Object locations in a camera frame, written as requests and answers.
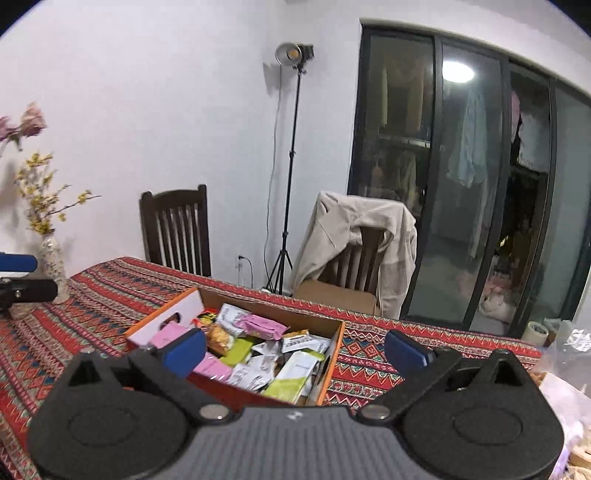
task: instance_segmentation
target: blue object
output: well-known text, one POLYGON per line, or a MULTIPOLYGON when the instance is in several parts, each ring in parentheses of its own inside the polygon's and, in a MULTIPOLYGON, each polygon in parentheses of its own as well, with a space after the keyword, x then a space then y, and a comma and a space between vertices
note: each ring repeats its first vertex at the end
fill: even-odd
POLYGON ((172 373, 187 378, 207 351, 205 333, 194 328, 158 350, 162 364, 172 373))
POLYGON ((34 272, 36 268, 34 255, 0 253, 0 272, 34 272))
POLYGON ((384 353, 388 363, 403 378, 421 370, 435 359, 435 353, 431 349, 397 330, 390 330, 386 334, 384 353))

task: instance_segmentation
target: white vase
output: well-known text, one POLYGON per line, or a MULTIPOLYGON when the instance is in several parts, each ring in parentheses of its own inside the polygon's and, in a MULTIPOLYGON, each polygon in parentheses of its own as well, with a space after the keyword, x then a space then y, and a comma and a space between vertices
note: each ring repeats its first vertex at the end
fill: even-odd
POLYGON ((57 297, 53 303, 64 303, 70 298, 64 260, 61 256, 60 244, 53 233, 43 235, 39 247, 39 261, 42 272, 57 283, 57 297))

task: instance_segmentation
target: chair backrest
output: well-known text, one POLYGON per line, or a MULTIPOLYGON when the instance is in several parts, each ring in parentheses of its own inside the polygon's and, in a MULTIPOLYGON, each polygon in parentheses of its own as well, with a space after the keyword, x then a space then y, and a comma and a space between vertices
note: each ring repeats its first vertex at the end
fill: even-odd
POLYGON ((384 253, 378 253, 378 248, 385 229, 366 226, 360 227, 360 230, 362 245, 349 244, 326 264, 318 280, 375 295, 379 266, 384 258, 384 253))
POLYGON ((149 261, 210 277, 207 187, 144 192, 139 201, 149 261))

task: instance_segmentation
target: pink flower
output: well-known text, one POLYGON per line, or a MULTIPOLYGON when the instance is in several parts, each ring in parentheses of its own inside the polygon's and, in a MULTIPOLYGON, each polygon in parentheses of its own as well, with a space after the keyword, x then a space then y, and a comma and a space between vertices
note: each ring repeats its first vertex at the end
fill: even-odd
POLYGON ((21 135, 23 137, 35 137, 46 126, 41 109, 35 102, 30 103, 21 117, 21 135))
POLYGON ((2 116, 0 117, 0 142, 6 140, 10 135, 12 135, 17 129, 16 127, 12 127, 8 125, 10 121, 10 117, 2 116))

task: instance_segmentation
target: table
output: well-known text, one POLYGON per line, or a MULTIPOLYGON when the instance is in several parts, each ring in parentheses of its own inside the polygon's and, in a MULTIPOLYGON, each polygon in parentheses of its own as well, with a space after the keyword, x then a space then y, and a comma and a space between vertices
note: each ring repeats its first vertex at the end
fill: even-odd
POLYGON ((343 345, 325 405, 356 410, 401 381, 383 355, 382 340, 390 329, 429 347, 451 346, 466 357, 508 348, 530 367, 540 356, 535 347, 519 340, 347 312, 130 257, 87 268, 74 275, 69 286, 71 298, 62 305, 40 304, 28 313, 16 308, 11 318, 0 318, 0 460, 17 480, 40 478, 25 450, 27 423, 72 357, 86 346, 121 355, 126 351, 127 328, 189 287, 305 312, 319 321, 344 320, 343 345))

